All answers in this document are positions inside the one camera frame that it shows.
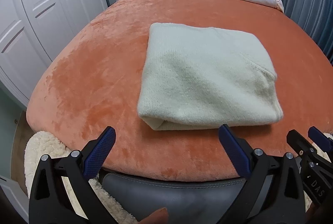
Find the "person left hand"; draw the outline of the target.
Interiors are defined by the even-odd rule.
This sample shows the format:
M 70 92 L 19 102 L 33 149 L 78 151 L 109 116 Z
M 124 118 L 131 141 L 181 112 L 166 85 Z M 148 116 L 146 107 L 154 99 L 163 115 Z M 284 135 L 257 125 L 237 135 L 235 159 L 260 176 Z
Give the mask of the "person left hand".
M 167 208 L 160 208 L 142 221 L 139 221 L 138 224 L 167 224 L 168 219 L 169 214 Z

